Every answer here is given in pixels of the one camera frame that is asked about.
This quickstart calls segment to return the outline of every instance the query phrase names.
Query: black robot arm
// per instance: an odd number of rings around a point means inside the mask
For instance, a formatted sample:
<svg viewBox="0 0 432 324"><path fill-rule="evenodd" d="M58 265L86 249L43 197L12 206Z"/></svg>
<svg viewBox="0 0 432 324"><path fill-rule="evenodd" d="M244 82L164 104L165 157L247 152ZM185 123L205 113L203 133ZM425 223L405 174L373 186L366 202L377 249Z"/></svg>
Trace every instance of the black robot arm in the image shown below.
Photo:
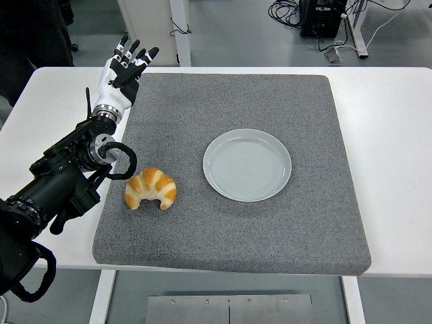
<svg viewBox="0 0 432 324"><path fill-rule="evenodd" d="M55 257L33 239L52 219L51 233L60 234L67 220L83 216L99 203L97 188L105 178L125 180L135 172L134 151L111 135L123 112L134 104L138 81L158 48L143 50L130 61L138 41L122 56L127 39L122 38L105 65L93 112L88 97L87 119L31 165L31 183L6 201L0 199L0 295L11 290L26 302L42 297L55 277ZM130 166L124 174L111 174L111 164L121 151L129 156ZM20 280L39 258L47 260L48 269L40 288L31 294Z"/></svg>

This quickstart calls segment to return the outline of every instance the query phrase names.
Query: plate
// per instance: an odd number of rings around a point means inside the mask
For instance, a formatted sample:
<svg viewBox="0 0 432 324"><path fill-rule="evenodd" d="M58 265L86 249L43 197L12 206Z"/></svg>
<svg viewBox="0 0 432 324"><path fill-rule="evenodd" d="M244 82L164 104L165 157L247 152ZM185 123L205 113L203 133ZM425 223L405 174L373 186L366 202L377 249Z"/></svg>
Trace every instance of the plate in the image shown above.
<svg viewBox="0 0 432 324"><path fill-rule="evenodd" d="M291 157L274 136L239 129L222 134L204 154L207 181L232 200L253 202L270 198L287 184Z"/></svg>

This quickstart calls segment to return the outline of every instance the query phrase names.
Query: croissant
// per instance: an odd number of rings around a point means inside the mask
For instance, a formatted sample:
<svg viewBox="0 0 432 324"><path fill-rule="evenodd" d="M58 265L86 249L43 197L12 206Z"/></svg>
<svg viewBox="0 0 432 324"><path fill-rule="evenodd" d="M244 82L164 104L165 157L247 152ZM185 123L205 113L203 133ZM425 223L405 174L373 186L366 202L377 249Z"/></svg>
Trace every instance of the croissant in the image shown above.
<svg viewBox="0 0 432 324"><path fill-rule="evenodd" d="M176 183L156 167L146 167L140 174L130 178L126 185L124 201L134 210L142 199L161 201L165 210L174 203L177 195Z"/></svg>

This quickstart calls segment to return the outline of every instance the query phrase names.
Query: person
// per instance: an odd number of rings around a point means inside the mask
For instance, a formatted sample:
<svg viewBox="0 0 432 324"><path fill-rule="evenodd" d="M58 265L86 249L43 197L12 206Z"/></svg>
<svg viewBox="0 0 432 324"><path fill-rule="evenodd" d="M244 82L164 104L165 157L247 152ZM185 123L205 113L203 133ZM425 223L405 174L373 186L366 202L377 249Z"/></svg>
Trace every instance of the person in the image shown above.
<svg viewBox="0 0 432 324"><path fill-rule="evenodd" d="M74 66L66 22L68 0L0 1L0 95L12 107L36 68Z"/></svg>

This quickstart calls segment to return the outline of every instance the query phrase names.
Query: gray mat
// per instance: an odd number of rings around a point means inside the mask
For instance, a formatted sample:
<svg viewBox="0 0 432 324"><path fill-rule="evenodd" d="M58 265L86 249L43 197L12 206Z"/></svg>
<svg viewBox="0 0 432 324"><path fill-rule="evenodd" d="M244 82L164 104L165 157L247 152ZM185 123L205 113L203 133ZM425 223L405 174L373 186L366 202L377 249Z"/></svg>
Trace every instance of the gray mat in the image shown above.
<svg viewBox="0 0 432 324"><path fill-rule="evenodd" d="M238 202L206 181L203 156L224 132L254 128L292 158L285 188ZM178 197L166 211L123 201L111 183L94 238L98 263L250 273L360 275L371 264L338 117L324 76L145 74L124 143L137 173L155 166ZM116 172L128 165L121 157Z"/></svg>

